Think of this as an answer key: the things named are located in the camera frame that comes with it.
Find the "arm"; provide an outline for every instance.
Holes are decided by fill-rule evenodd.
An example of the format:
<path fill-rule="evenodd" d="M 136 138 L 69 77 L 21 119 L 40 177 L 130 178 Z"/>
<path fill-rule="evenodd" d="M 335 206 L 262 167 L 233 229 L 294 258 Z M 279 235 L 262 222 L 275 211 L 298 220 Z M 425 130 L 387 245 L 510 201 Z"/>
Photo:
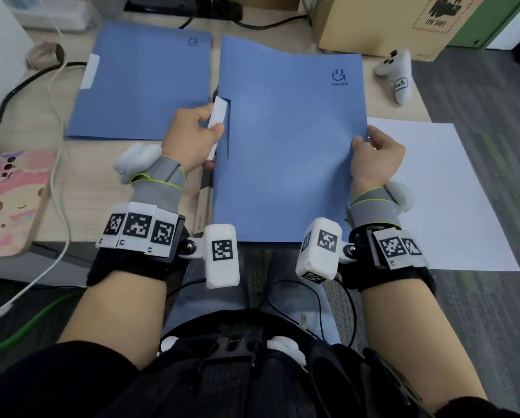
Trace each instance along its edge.
<path fill-rule="evenodd" d="M 369 126 L 371 142 L 353 141 L 351 197 L 385 186 L 405 147 Z M 427 285 L 398 280 L 361 292 L 370 348 L 380 353 L 433 411 L 462 396 L 486 399 L 479 377 Z"/>
<path fill-rule="evenodd" d="M 213 104 L 196 109 L 180 109 L 162 142 L 162 153 L 181 164 L 186 173 L 199 167 L 213 144 L 222 136 L 223 125 L 206 130 L 198 126 L 208 119 Z M 148 193 L 135 190 L 133 201 L 146 203 L 163 195 L 176 211 L 182 190 L 161 182 L 146 182 L 154 187 Z M 59 339 L 94 342 L 121 353 L 139 369 L 148 365 L 158 351 L 165 308 L 165 282 L 114 271 L 86 290 Z"/>

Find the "green cable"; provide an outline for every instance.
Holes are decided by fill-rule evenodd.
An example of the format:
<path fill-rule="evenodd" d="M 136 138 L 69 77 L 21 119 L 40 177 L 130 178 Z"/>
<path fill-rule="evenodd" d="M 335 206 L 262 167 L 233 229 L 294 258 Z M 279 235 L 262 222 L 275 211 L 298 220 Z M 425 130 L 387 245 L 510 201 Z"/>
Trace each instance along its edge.
<path fill-rule="evenodd" d="M 73 291 L 70 292 L 67 295 L 64 295 L 60 297 L 59 299 L 55 300 L 54 302 L 51 302 L 49 305 L 47 305 L 45 308 L 43 308 L 39 313 L 37 313 L 34 318 L 32 318 L 30 321 L 28 321 L 24 326 L 18 330 L 16 333 L 14 333 L 11 337 L 9 337 L 4 342 L 0 343 L 0 353 L 11 347 L 13 344 L 17 343 L 22 337 L 26 336 L 26 334 L 32 330 L 35 325 L 38 323 L 39 320 L 45 315 L 47 315 L 51 310 L 53 310 L 57 305 L 61 304 L 62 302 L 66 301 L 67 299 L 73 298 L 74 296 L 80 295 L 80 291 Z"/>

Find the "white cable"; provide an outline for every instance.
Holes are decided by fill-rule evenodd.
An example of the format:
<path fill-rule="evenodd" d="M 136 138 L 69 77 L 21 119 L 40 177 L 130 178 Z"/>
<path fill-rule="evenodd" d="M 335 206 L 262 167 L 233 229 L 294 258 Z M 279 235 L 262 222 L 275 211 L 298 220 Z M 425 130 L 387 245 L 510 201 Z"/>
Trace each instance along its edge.
<path fill-rule="evenodd" d="M 59 124 L 61 126 L 61 138 L 64 137 L 64 121 L 61 118 L 61 115 L 57 111 L 57 108 L 55 107 L 55 99 L 53 97 L 53 84 L 55 83 L 55 79 L 57 76 L 61 74 L 61 72 L 67 67 L 67 44 L 64 35 L 62 34 L 59 27 L 57 27 L 57 24 L 55 23 L 55 20 L 51 17 L 51 15 L 47 12 L 46 7 L 41 2 L 41 0 L 38 0 L 41 8 L 43 9 L 43 12 L 46 14 L 47 18 L 51 21 L 53 26 L 55 27 L 55 30 L 61 37 L 61 42 L 63 43 L 63 49 L 64 49 L 64 61 L 63 64 L 59 69 L 57 69 L 56 73 L 51 77 L 49 82 L 46 85 L 47 93 L 49 94 L 49 101 L 51 103 L 51 107 L 53 110 L 53 113 L 57 117 Z M 28 284 L 25 288 L 20 290 L 16 295 L 13 296 L 11 300 L 6 302 L 2 307 L 0 307 L 0 318 L 4 316 L 8 311 L 10 311 L 13 307 L 14 301 L 16 301 L 19 297 L 21 297 L 24 293 L 26 293 L 29 289 L 31 289 L 38 281 L 41 280 L 43 276 L 45 276 L 47 273 L 49 273 L 59 262 L 63 259 L 64 255 L 67 253 L 68 247 L 71 244 L 71 230 L 68 226 L 67 218 L 64 214 L 64 210 L 62 209 L 61 203 L 55 193 L 55 172 L 57 171 L 57 167 L 59 165 L 59 162 L 61 160 L 61 150 L 62 147 L 59 145 L 59 148 L 57 149 L 57 157 L 55 158 L 55 163 L 53 163 L 53 168 L 51 168 L 51 176 L 49 178 L 49 188 L 51 189 L 51 200 L 53 201 L 53 205 L 55 206 L 55 210 L 57 211 L 57 215 L 59 216 L 59 219 L 61 220 L 61 224 L 63 226 L 64 234 L 65 234 L 65 244 L 62 252 L 59 254 L 57 259 L 51 264 L 49 267 L 43 271 L 39 276 L 37 276 L 30 284 Z"/>

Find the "white paper sheet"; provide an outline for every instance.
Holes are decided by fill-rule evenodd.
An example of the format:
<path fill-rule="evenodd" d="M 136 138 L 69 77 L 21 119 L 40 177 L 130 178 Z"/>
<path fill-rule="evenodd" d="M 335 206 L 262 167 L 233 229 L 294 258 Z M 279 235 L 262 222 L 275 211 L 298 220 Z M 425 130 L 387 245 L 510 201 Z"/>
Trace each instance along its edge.
<path fill-rule="evenodd" d="M 399 216 L 431 269 L 519 271 L 506 236 L 452 124 L 369 118 L 407 148 L 393 180 L 414 207 Z"/>

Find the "cardboard box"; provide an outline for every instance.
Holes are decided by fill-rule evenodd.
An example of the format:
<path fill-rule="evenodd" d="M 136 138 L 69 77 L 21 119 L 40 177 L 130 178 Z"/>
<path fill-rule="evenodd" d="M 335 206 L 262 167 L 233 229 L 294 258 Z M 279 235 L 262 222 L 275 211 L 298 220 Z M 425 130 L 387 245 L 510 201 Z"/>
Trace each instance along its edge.
<path fill-rule="evenodd" d="M 270 10 L 297 11 L 300 0 L 231 0 L 240 3 L 243 7 L 255 7 Z"/>
<path fill-rule="evenodd" d="M 387 57 L 409 49 L 434 60 L 483 0 L 318 0 L 319 48 Z"/>

